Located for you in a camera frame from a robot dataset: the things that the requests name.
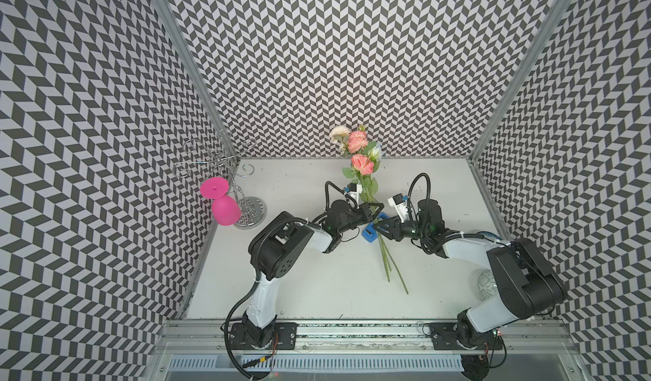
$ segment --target pink rose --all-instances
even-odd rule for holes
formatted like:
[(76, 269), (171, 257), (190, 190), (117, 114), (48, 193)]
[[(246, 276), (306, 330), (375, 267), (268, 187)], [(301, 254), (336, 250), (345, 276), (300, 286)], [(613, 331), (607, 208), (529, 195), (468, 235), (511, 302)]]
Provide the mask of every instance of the pink rose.
[(348, 152), (354, 153), (362, 148), (366, 148), (368, 144), (365, 131), (351, 132), (348, 137)]
[(353, 169), (358, 170), (361, 174), (371, 174), (373, 173), (373, 167), (375, 164), (369, 161), (369, 158), (364, 155), (353, 155), (350, 160), (353, 163)]

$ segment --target white table surface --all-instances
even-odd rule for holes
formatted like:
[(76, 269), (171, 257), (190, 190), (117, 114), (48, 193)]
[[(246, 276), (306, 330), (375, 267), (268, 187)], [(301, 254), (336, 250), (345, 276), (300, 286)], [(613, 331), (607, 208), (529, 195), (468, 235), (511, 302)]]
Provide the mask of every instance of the white table surface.
[[(228, 314), (249, 290), (255, 271), (249, 263), (249, 242), (283, 210), (310, 220), (323, 212), (323, 185), (348, 184), (341, 168), (347, 159), (245, 159), (255, 173), (238, 178), (246, 195), (265, 201), (268, 214), (255, 229), (217, 228), (200, 274), (187, 319), (218, 319)], [(488, 209), (465, 159), (385, 159), (374, 173), (376, 198), (407, 194), (421, 172), (432, 181), (431, 198), (443, 210), (446, 226), (455, 230), (496, 232)], [(339, 198), (332, 190), (331, 201)], [(414, 204), (425, 197), (425, 180), (414, 189)], [(344, 234), (348, 239), (356, 230)], [(407, 295), (394, 269), (387, 282), (379, 243), (361, 235), (341, 243), (332, 253), (305, 249), (282, 278), (277, 300), (281, 319), (452, 319), (481, 299), (477, 279), (482, 268), (465, 261), (426, 255), (408, 239), (386, 241), (410, 291)], [(246, 303), (236, 315), (240, 315)]]

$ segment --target black mounting plate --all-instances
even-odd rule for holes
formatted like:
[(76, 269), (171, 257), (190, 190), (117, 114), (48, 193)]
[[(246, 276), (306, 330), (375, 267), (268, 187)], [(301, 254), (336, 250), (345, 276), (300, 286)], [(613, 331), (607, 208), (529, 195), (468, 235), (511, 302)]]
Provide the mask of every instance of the black mounting plate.
[[(455, 324), (456, 322), (428, 323), (430, 338), (434, 344), (434, 350), (468, 351), (467, 348), (461, 347), (459, 343), (456, 342), (456, 330), (454, 330)], [(488, 344), (488, 350), (501, 350), (504, 348), (500, 340), (493, 337), (490, 333), (484, 336), (484, 341)], [(483, 349), (484, 346), (478, 346), (476, 348), (476, 350)]]
[[(293, 322), (276, 322), (273, 325), (272, 341), (278, 336), (277, 350), (293, 350), (296, 345), (296, 329), (298, 323)], [(232, 350), (271, 350), (273, 345), (269, 344), (267, 348), (260, 349), (250, 338), (242, 323), (233, 323), (229, 331), (231, 337), (230, 343)]]

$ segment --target chevron pattern wallpaper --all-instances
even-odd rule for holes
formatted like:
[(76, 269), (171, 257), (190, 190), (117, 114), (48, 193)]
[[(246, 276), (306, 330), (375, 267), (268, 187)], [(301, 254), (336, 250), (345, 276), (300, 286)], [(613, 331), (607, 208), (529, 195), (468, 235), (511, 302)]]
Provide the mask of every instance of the chevron pattern wallpaper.
[(389, 155), (473, 148), (553, 0), (169, 0), (234, 145), (335, 156), (370, 126)]
[(171, 165), (217, 144), (147, 0), (0, 0), (0, 117), (0, 380), (134, 379), (210, 223)]
[(512, 231), (569, 282), (558, 314), (597, 380), (651, 380), (650, 15), (573, 0), (479, 159)]

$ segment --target metal wine glass holder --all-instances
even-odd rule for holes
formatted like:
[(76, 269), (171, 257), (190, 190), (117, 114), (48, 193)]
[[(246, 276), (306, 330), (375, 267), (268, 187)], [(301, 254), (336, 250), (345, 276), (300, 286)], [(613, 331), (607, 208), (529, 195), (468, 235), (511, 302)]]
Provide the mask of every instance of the metal wine glass holder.
[[(217, 133), (221, 140), (228, 139), (226, 130), (220, 130)], [(246, 149), (251, 148), (251, 142), (245, 143)], [(247, 150), (236, 155), (227, 156), (223, 151), (217, 148), (206, 148), (206, 146), (196, 139), (189, 139), (183, 143), (183, 151), (190, 154), (204, 154), (207, 156), (203, 159), (183, 160), (176, 162), (173, 168), (175, 176), (178, 178), (187, 178), (191, 175), (190, 165), (206, 165), (202, 174), (202, 181), (209, 177), (221, 176), (229, 182), (229, 194), (240, 205), (242, 211), (240, 219), (233, 225), (239, 229), (252, 229), (257, 227), (267, 215), (267, 206), (261, 198), (254, 196), (245, 196), (241, 187), (235, 182), (236, 176), (246, 178), (255, 172), (251, 164), (243, 164), (242, 170), (245, 174), (237, 173), (240, 157)]]

